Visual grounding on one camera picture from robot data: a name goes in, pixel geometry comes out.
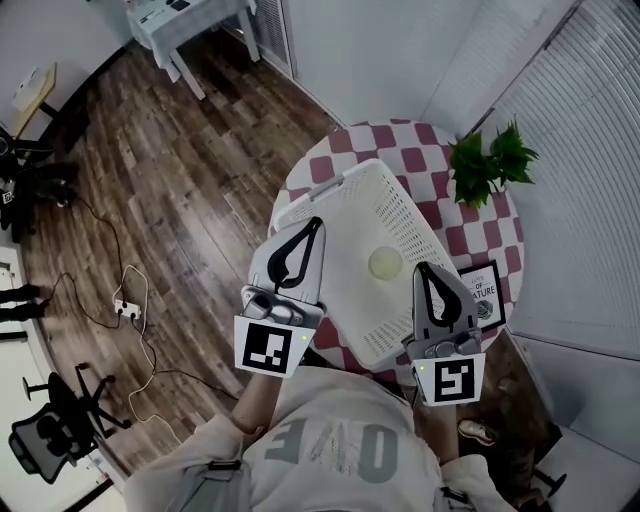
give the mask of round table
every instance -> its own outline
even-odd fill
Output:
[[[497,262],[508,320],[522,284],[520,219],[508,192],[491,195],[480,209],[455,202],[455,181],[449,165],[449,143],[453,142],[452,135],[434,126],[406,120],[366,122],[338,130],[294,166],[276,198],[272,220],[276,212],[313,187],[369,158],[379,158],[414,200],[457,269]],[[484,333],[484,350],[501,329]],[[337,368],[370,373],[358,364],[329,318],[322,321],[312,347]],[[413,383],[405,354],[374,376],[387,382]]]

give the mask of green plant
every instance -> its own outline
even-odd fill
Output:
[[[456,202],[464,201],[476,208],[487,204],[491,188],[499,192],[497,180],[500,180],[501,187],[507,181],[533,183],[527,167],[538,158],[538,153],[524,145],[515,121],[509,123],[502,133],[498,131],[488,155],[482,154],[480,133],[469,135],[451,147]]]

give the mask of person's leg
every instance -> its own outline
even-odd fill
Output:
[[[11,290],[0,290],[0,303],[5,302],[26,302],[40,296],[40,287],[32,284],[25,284],[20,288]]]
[[[40,304],[22,304],[15,308],[0,308],[0,322],[24,322],[30,318],[42,318],[48,304],[49,301],[46,300]]]

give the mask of electrical cable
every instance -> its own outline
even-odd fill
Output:
[[[80,196],[78,196],[77,199],[78,199],[78,201],[80,201],[82,204],[84,204],[87,207],[87,209],[89,210],[91,215],[96,220],[98,220],[100,222],[104,222],[105,224],[107,224],[111,228],[111,231],[113,231],[113,236],[115,238],[116,246],[118,248],[118,265],[120,267],[120,275],[122,276],[122,280],[120,281],[120,286],[116,290],[116,293],[113,294],[113,297],[111,298],[111,300],[115,304],[115,296],[118,293],[118,291],[122,290],[122,301],[126,303],[126,295],[125,295],[125,289],[124,289],[124,285],[123,285],[123,283],[124,283],[124,275],[126,274],[126,270],[123,271],[123,268],[122,268],[122,250],[120,248],[120,240],[118,239],[118,232],[116,231],[115,226],[110,221],[108,221],[107,219],[104,219],[104,218],[99,217],[98,215],[96,215],[93,207],[86,200],[84,200]],[[73,283],[73,291],[74,291],[74,294],[75,294],[76,302],[78,303],[78,307],[80,308],[80,310],[82,311],[82,314],[84,316],[86,316],[94,324],[100,325],[100,326],[104,327],[105,329],[118,329],[120,327],[120,315],[118,315],[117,324],[115,326],[111,326],[111,325],[107,325],[107,324],[105,324],[103,322],[100,322],[100,321],[96,320],[91,315],[89,315],[89,313],[87,313],[87,310],[84,308],[84,306],[80,302],[80,297],[78,295],[78,287],[77,287],[76,281],[75,281],[75,279],[73,278],[73,276],[69,272],[63,272],[62,274],[60,274],[58,276],[58,279],[56,280],[55,284],[53,285],[53,288],[51,289],[51,295],[49,295],[49,298],[47,299],[48,301],[51,301],[51,299],[53,299],[53,296],[54,296],[54,294],[56,292],[56,288],[58,287],[58,284],[60,283],[62,278],[65,277],[65,276],[68,277],[71,280],[71,282]]]
[[[56,284],[53,285],[53,288],[51,290],[51,295],[49,296],[48,299],[46,299],[47,301],[51,301],[51,299],[53,298],[53,294],[55,293],[56,288],[58,287],[58,284],[60,283],[60,281],[62,281],[63,277],[68,277],[69,280],[71,281],[71,283],[73,284],[73,292],[74,292],[75,297],[76,297],[76,302],[78,303],[78,307],[80,308],[80,311],[82,311],[82,314],[84,316],[86,316],[94,324],[100,325],[101,327],[104,327],[105,329],[115,330],[115,329],[118,329],[120,327],[120,315],[118,315],[118,323],[116,323],[116,325],[107,325],[107,324],[104,324],[104,323],[100,322],[99,320],[96,320],[89,313],[87,313],[87,310],[84,309],[84,306],[82,305],[82,302],[80,302],[80,297],[78,296],[78,286],[76,285],[76,280],[73,278],[73,276],[71,274],[69,274],[69,272],[63,272],[62,274],[60,274],[58,276],[58,280],[56,281]]]
[[[116,241],[116,246],[118,248],[118,265],[120,267],[120,275],[121,275],[121,279],[120,279],[120,285],[118,286],[118,288],[116,288],[116,290],[113,292],[113,295],[111,296],[111,302],[113,303],[113,305],[115,306],[115,300],[116,300],[116,295],[118,294],[118,292],[122,291],[122,301],[126,304],[126,295],[125,295],[125,288],[124,288],[124,281],[127,275],[127,272],[129,270],[133,270],[134,272],[136,272],[138,275],[140,275],[145,282],[145,299],[144,299],[144,309],[142,312],[142,329],[140,329],[136,324],[135,324],[135,318],[131,319],[131,325],[133,326],[133,328],[138,331],[138,333],[140,333],[140,338],[139,338],[139,343],[140,343],[140,347],[142,348],[142,353],[145,356],[145,359],[147,360],[147,362],[149,363],[149,366],[151,367],[151,374],[149,375],[149,378],[147,379],[147,381],[145,382],[145,384],[140,387],[139,389],[136,389],[135,391],[132,391],[129,394],[128,400],[129,400],[129,407],[131,408],[131,412],[133,413],[133,415],[135,416],[135,418],[140,422],[140,423],[148,423],[149,421],[151,421],[152,419],[156,418],[160,421],[162,421],[167,428],[171,431],[171,434],[173,435],[174,439],[179,443],[182,444],[182,441],[178,438],[178,436],[176,435],[175,431],[173,430],[173,427],[169,424],[169,422],[164,419],[161,415],[159,414],[152,414],[151,416],[149,416],[147,419],[142,419],[138,416],[138,414],[136,413],[135,407],[133,406],[132,403],[132,397],[134,395],[137,395],[139,393],[142,393],[145,389],[147,389],[149,387],[149,385],[151,384],[151,382],[153,381],[153,379],[155,378],[156,375],[158,374],[166,374],[166,373],[177,373],[177,374],[181,374],[184,375],[186,377],[189,377],[191,379],[197,380],[199,382],[201,382],[202,384],[204,384],[205,386],[207,386],[208,388],[210,388],[213,391],[219,391],[221,393],[224,393],[227,397],[233,399],[233,400],[238,400],[237,397],[233,396],[231,393],[227,392],[225,389],[223,389],[220,386],[215,386],[213,384],[209,384],[208,382],[206,382],[205,380],[201,379],[200,377],[196,376],[196,375],[192,375],[188,372],[185,372],[183,370],[179,370],[177,368],[170,368],[167,370],[158,370],[157,369],[157,365],[158,365],[158,355],[156,353],[156,350],[153,348],[153,346],[149,343],[149,341],[147,340],[146,336],[145,336],[145,331],[147,328],[147,308],[149,305],[149,280],[147,279],[147,277],[140,272],[136,267],[134,267],[133,265],[127,265],[125,268],[123,268],[123,264],[122,264],[122,250],[120,247],[120,241],[118,239],[118,233],[116,231],[116,228],[114,227],[114,225],[108,221],[107,219],[104,219],[102,217],[99,217],[98,215],[96,215],[95,211],[93,210],[92,206],[85,201],[82,197],[78,196],[77,197],[78,201],[80,201],[81,203],[83,203],[87,209],[89,210],[89,212],[91,213],[91,215],[98,221],[100,222],[104,222],[105,224],[107,224],[111,230],[113,231],[113,235]],[[76,298],[76,302],[78,303],[78,307],[80,308],[80,310],[82,311],[82,314],[84,316],[86,316],[89,320],[91,320],[93,323],[100,325],[106,329],[118,329],[120,327],[120,320],[121,320],[121,316],[118,315],[118,323],[115,326],[110,326],[110,325],[106,325],[98,320],[96,320],[95,318],[93,318],[91,315],[89,315],[89,313],[87,313],[86,309],[84,308],[84,306],[82,305],[82,303],[80,302],[80,297],[78,296],[78,288],[76,285],[76,281],[73,278],[73,276],[69,273],[69,272],[63,272],[62,274],[60,274],[58,276],[58,279],[56,280],[55,284],[53,285],[53,288],[51,289],[51,295],[49,296],[49,299],[47,299],[48,301],[50,301],[51,299],[53,299],[53,296],[56,292],[56,288],[58,287],[58,284],[62,281],[62,279],[64,277],[68,277],[72,284],[73,284],[73,290],[74,290],[74,294],[75,294],[75,298]],[[145,348],[148,347],[151,350],[151,353],[153,355],[153,362],[151,361],[151,358],[149,357],[149,354],[147,353],[147,350]]]
[[[142,348],[142,353],[144,354],[145,359],[147,360],[147,362],[149,363],[149,366],[151,367],[151,374],[149,375],[149,378],[147,379],[147,381],[144,383],[144,385],[142,387],[140,387],[139,389],[136,389],[135,391],[132,391],[131,393],[129,393],[129,407],[131,408],[131,412],[133,413],[133,415],[135,416],[135,418],[140,422],[140,423],[148,423],[149,421],[151,421],[153,418],[156,418],[158,420],[160,420],[162,423],[164,423],[167,428],[171,431],[171,434],[173,435],[174,439],[179,443],[182,444],[182,441],[180,440],[180,438],[178,438],[178,436],[176,435],[175,431],[173,430],[173,427],[169,424],[169,422],[164,419],[161,415],[159,414],[152,414],[151,416],[149,416],[147,419],[142,419],[140,418],[140,416],[138,416],[138,413],[136,412],[135,407],[133,406],[133,402],[132,402],[132,397],[134,395],[137,395],[139,393],[142,393],[145,389],[147,389],[150,385],[151,382],[153,381],[153,379],[155,378],[156,375],[161,374],[161,373],[179,373],[182,375],[185,375],[187,377],[190,377],[192,379],[198,380],[201,383],[203,383],[205,386],[211,388],[212,390],[215,391],[220,391],[222,393],[224,393],[225,395],[227,395],[230,398],[233,398],[234,400],[237,400],[236,397],[234,397],[233,395],[231,395],[230,393],[228,393],[226,390],[222,389],[221,387],[218,386],[214,386],[212,384],[209,384],[208,382],[202,380],[200,377],[197,377],[195,375],[192,375],[188,372],[185,372],[183,370],[178,370],[175,368],[170,368],[168,370],[160,370],[158,371],[157,367],[158,367],[158,354],[156,353],[155,349],[153,348],[153,346],[151,345],[151,343],[149,343],[149,340],[147,340],[146,336],[145,336],[145,331],[147,329],[147,307],[149,304],[149,281],[147,279],[147,277],[140,272],[136,267],[134,267],[133,265],[127,265],[127,267],[124,270],[124,273],[122,274],[122,283],[124,283],[124,279],[126,277],[127,271],[131,269],[135,272],[137,272],[143,279],[145,282],[145,299],[144,299],[144,310],[142,312],[142,329],[140,329],[136,324],[135,324],[135,319],[131,320],[131,325],[133,326],[133,328],[138,331],[138,333],[140,333],[140,338],[139,338],[139,343],[140,343],[140,347]],[[113,299],[115,300],[115,296],[118,293],[118,290],[116,290],[113,294]],[[151,350],[152,354],[153,354],[153,361],[151,361],[151,358],[149,357],[149,354],[147,353],[147,349],[146,347],[149,347],[149,349]]]
[[[82,197],[78,196],[76,199],[87,207],[87,209],[89,210],[91,215],[93,215],[94,219],[96,219],[96,220],[98,220],[100,222],[104,222],[105,224],[107,224],[111,228],[111,231],[113,231],[113,237],[116,240],[116,246],[118,248],[118,266],[120,268],[120,275],[124,276],[125,271],[123,270],[123,266],[122,266],[122,249],[120,248],[120,240],[118,239],[118,232],[116,231],[115,226],[111,223],[111,221],[108,221],[107,219],[105,219],[103,217],[98,217],[98,215],[96,215],[96,212],[93,210],[93,207],[87,201],[85,201]],[[126,297],[126,294],[125,294],[125,290],[124,290],[124,287],[122,285],[123,282],[124,282],[124,277],[122,278],[122,281],[120,281],[120,287],[118,288],[118,290],[122,290],[122,301],[123,302],[127,302],[127,297]]]
[[[153,352],[154,352],[154,356],[155,356],[155,363],[152,363],[151,359],[149,358],[149,355],[147,354],[147,350],[145,349],[145,346],[144,346],[144,331],[147,329],[147,306],[148,306],[148,303],[149,303],[149,280],[136,267],[134,267],[133,265],[127,265],[127,268],[125,268],[124,272],[122,273],[122,280],[120,281],[120,287],[122,287],[122,283],[124,283],[124,278],[125,278],[126,273],[127,273],[127,271],[129,269],[132,269],[132,270],[136,271],[140,276],[142,276],[142,278],[144,279],[144,283],[145,283],[144,310],[142,311],[142,315],[141,315],[141,317],[142,317],[142,329],[138,329],[138,327],[136,326],[135,318],[131,319],[131,325],[133,325],[134,329],[140,333],[140,338],[139,338],[138,341],[140,343],[140,347],[142,348],[142,353],[144,354],[144,357],[146,358],[147,362],[149,363],[149,366],[151,366],[151,375],[149,375],[149,378],[147,379],[147,382],[145,382],[142,387],[140,387],[140,388],[136,389],[135,391],[132,391],[131,393],[129,393],[129,397],[128,397],[129,407],[131,408],[131,412],[133,413],[135,418],[140,423],[149,423],[154,418],[160,420],[171,431],[171,435],[173,435],[173,438],[178,442],[178,444],[182,444],[182,441],[176,435],[175,431],[173,430],[173,427],[169,424],[169,422],[167,420],[165,420],[159,414],[152,414],[147,419],[142,419],[140,416],[138,416],[138,413],[136,412],[136,408],[133,406],[133,402],[131,400],[134,395],[137,395],[138,393],[142,393],[145,389],[147,389],[149,387],[149,385],[151,384],[151,381],[153,381],[154,377],[156,376],[156,371],[155,371],[156,364],[155,363],[157,363],[158,359],[157,359],[157,356],[155,355],[155,350],[154,350]],[[118,293],[118,290],[116,290],[114,292],[113,300],[115,300],[116,293]]]
[[[140,329],[138,329],[138,327],[135,324],[132,324],[133,328],[138,331],[141,332]],[[144,343],[146,344],[146,346],[151,350],[152,354],[153,354],[153,359],[154,359],[154,363],[152,364],[152,367],[154,368],[154,372],[156,375],[160,375],[161,373],[180,373],[182,375],[185,375],[186,377],[189,377],[191,379],[197,380],[199,382],[201,382],[202,384],[204,384],[205,386],[207,386],[209,389],[213,390],[213,391],[219,391],[221,393],[223,393],[224,395],[226,395],[227,397],[231,398],[232,400],[238,400],[238,397],[233,396],[231,393],[229,393],[226,389],[220,387],[220,386],[216,386],[215,384],[209,384],[207,381],[205,381],[204,379],[201,379],[200,377],[196,376],[196,375],[192,375],[189,372],[185,372],[184,370],[179,370],[177,368],[169,368],[167,370],[157,370],[157,355],[156,355],[156,351],[153,348],[153,345],[151,345],[151,343],[149,343],[149,340],[147,339],[147,337],[145,335],[142,336],[142,339],[144,341]]]

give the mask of black cable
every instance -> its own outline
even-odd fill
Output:
[[[96,212],[93,211],[92,206],[87,201],[85,201],[80,196],[78,196],[77,199],[78,199],[78,201],[80,201],[82,204],[84,204],[88,208],[89,212],[91,212],[91,215],[93,215],[93,217],[96,220],[98,220],[100,222],[104,222],[105,224],[107,224],[111,228],[111,231],[113,231],[113,237],[115,238],[116,246],[118,247],[118,265],[120,266],[120,276],[121,276],[120,277],[120,279],[121,279],[120,286],[121,286],[121,291],[122,291],[122,302],[126,303],[127,302],[127,297],[126,297],[126,294],[125,294],[125,291],[124,291],[124,280],[122,279],[122,276],[124,274],[124,267],[122,265],[122,250],[120,249],[120,240],[118,239],[118,232],[116,231],[116,228],[114,227],[114,225],[110,221],[108,221],[107,219],[104,219],[102,217],[98,217],[96,215]]]
[[[133,328],[136,331],[138,331],[140,336],[142,336],[142,340],[145,343],[145,345],[151,349],[151,352],[153,354],[153,365],[152,365],[153,369],[151,370],[151,375],[160,375],[161,373],[179,373],[179,374],[185,375],[186,377],[189,377],[191,379],[195,379],[195,380],[201,382],[202,384],[204,384],[208,388],[212,389],[213,391],[220,391],[221,393],[224,393],[229,398],[231,398],[233,400],[236,400],[236,401],[238,400],[238,398],[233,396],[226,389],[224,389],[224,388],[222,388],[220,386],[216,386],[214,384],[209,384],[207,381],[201,379],[200,377],[198,377],[196,375],[192,375],[189,372],[185,372],[184,370],[178,370],[177,368],[169,368],[168,370],[157,370],[158,357],[157,357],[155,349],[153,348],[151,343],[149,343],[149,340],[147,340],[147,337],[142,332],[142,330],[140,328],[138,328],[138,326],[133,321],[131,322],[131,325],[133,325]]]
[[[78,307],[80,308],[80,310],[82,311],[82,314],[84,316],[86,316],[94,324],[100,325],[100,326],[104,327],[105,329],[114,329],[115,330],[115,329],[118,329],[120,327],[120,315],[118,315],[118,323],[116,325],[107,325],[107,324],[103,324],[102,322],[96,320],[89,313],[87,313],[87,310],[84,309],[84,306],[82,305],[82,302],[80,302],[80,297],[78,296],[78,287],[76,285],[76,280],[73,278],[73,276],[71,274],[69,274],[69,272],[63,272],[62,274],[60,274],[60,276],[58,276],[58,280],[56,281],[56,284],[53,285],[53,289],[51,290],[51,295],[47,299],[48,301],[51,301],[51,299],[53,298],[53,294],[55,293],[56,288],[58,287],[58,283],[60,283],[60,281],[62,281],[63,277],[68,277],[71,280],[71,282],[73,283],[73,291],[74,291],[74,294],[76,296],[76,302],[78,303]]]

